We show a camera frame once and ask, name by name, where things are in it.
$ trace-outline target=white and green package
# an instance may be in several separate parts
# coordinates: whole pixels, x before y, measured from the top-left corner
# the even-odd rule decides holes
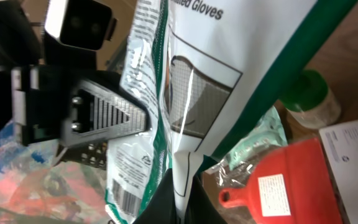
[[[109,143],[115,221],[142,212],[168,149],[184,218],[192,177],[254,128],[355,2],[138,0],[120,84],[148,107],[152,127]]]

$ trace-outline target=barcode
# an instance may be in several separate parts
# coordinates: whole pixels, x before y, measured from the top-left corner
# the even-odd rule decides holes
[[[115,180],[112,180],[112,194],[122,211],[126,214],[132,215],[133,217],[137,216],[140,203],[142,202],[140,198],[129,193],[128,191],[125,191]]]

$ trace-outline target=green cap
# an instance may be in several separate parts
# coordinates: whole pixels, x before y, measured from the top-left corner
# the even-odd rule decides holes
[[[319,105],[328,94],[328,86],[314,70],[305,70],[298,80],[280,97],[290,111],[308,111]]]

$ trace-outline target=red handle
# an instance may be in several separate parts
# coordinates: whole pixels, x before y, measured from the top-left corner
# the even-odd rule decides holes
[[[219,203],[225,208],[247,206],[246,193],[246,189],[223,189],[219,193]]]

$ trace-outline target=red plastic object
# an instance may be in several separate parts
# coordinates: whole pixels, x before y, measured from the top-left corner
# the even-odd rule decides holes
[[[264,217],[258,178],[276,174],[283,174],[291,215]],[[245,188],[223,189],[219,203],[225,208],[247,206],[256,223],[342,223],[317,138],[272,151],[259,162]]]

